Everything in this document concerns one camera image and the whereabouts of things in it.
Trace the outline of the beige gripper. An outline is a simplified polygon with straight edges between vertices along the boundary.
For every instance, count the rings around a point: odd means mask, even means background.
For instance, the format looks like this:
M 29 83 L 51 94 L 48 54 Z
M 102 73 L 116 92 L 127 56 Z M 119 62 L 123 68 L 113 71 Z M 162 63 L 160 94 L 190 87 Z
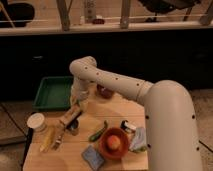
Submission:
M 63 116 L 59 118 L 56 128 L 58 132 L 64 131 L 64 126 L 67 126 L 66 129 L 72 131 L 75 124 L 70 124 L 74 119 L 76 119 L 82 112 L 81 108 L 78 106 L 71 107 Z

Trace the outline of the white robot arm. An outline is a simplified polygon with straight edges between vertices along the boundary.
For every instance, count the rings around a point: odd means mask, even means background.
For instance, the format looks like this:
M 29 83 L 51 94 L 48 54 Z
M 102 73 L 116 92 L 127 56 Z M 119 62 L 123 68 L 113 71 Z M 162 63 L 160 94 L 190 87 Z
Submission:
M 101 70 L 91 56 L 73 60 L 71 95 L 88 98 L 91 82 L 144 107 L 149 171 L 203 171 L 192 98 L 176 81 L 151 83 Z

